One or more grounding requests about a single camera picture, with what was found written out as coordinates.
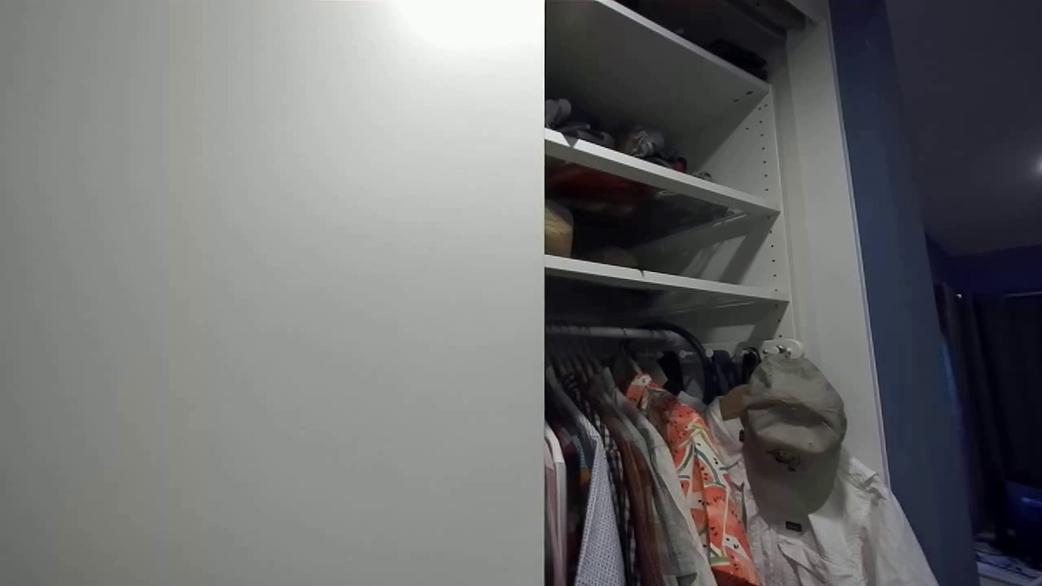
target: white wardrobe door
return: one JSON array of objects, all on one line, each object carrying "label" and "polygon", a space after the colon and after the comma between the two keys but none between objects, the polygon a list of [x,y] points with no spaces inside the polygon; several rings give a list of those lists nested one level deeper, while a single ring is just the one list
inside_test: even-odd
[{"label": "white wardrobe door", "polygon": [[538,580],[538,33],[0,5],[0,583]]}]

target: white shirt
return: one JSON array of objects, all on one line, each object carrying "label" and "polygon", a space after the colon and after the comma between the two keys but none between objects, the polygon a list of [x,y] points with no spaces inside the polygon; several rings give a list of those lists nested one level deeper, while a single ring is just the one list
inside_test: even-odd
[{"label": "white shirt", "polygon": [[761,586],[938,586],[901,505],[871,466],[844,457],[824,507],[809,516],[805,528],[776,528],[757,511],[740,423],[725,423],[717,403],[710,422],[731,454],[731,480],[745,501]]}]

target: white shelf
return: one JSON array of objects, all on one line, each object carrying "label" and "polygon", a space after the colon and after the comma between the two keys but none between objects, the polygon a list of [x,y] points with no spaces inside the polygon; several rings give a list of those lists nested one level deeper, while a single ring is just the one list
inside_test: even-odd
[{"label": "white shelf", "polygon": [[550,0],[549,92],[705,159],[772,89],[617,0]]},{"label": "white shelf", "polygon": [[724,206],[724,209],[732,209],[740,214],[778,214],[776,206],[768,206],[761,199],[754,199],[754,197],[745,197],[740,190],[717,185],[717,182],[707,182],[707,181],[668,170],[668,168],[655,168],[649,159],[640,159],[640,158],[629,158],[629,153],[618,153],[618,151],[605,151],[605,148],[595,148],[595,144],[588,144],[588,140],[567,140],[557,130],[549,130],[544,148],[549,148],[550,159],[564,159],[564,163],[575,163],[575,168],[588,168],[588,170],[598,170],[598,173],[610,173],[610,176],[621,176],[621,181],[633,181],[633,182],[672,194],[672,197],[686,197],[695,203]]},{"label": "white shelf", "polygon": [[697,306],[707,309],[749,309],[749,306],[786,306],[787,301],[768,286],[732,286],[714,279],[695,279],[678,275],[649,275],[633,269],[592,263],[577,259],[544,259],[549,276],[581,279],[595,286],[618,290],[660,290],[660,292],[692,292]]}]

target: shelf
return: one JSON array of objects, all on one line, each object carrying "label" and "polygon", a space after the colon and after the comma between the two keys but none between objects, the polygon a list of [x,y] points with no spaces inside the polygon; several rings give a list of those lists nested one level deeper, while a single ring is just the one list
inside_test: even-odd
[{"label": "shelf", "polygon": [[617,0],[550,0],[549,92],[705,159],[772,89]]},{"label": "shelf", "polygon": [[714,279],[695,279],[678,275],[649,275],[633,269],[592,263],[577,259],[544,259],[550,279],[577,279],[617,290],[659,290],[659,292],[692,292],[697,306],[707,309],[754,309],[754,306],[786,306],[787,301],[768,286],[732,286]]},{"label": "shelf", "polygon": [[605,151],[605,148],[595,148],[588,140],[567,140],[557,130],[549,130],[544,148],[549,148],[550,159],[564,159],[575,168],[621,176],[621,181],[633,181],[633,182],[672,194],[672,197],[685,197],[685,199],[707,203],[707,206],[724,206],[740,214],[778,214],[776,206],[754,199],[745,194],[736,194],[731,185],[717,185],[717,182],[707,182],[707,181],[697,181],[697,176],[686,176],[686,173],[678,173],[678,170],[668,170],[668,168],[659,168],[659,163],[618,153],[618,151]]}]

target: beige cap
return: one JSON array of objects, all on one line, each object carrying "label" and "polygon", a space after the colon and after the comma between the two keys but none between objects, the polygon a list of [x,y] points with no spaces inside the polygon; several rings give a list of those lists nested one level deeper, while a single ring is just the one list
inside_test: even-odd
[{"label": "beige cap", "polygon": [[768,520],[800,520],[837,483],[846,414],[809,357],[768,355],[743,402],[745,468]]}]

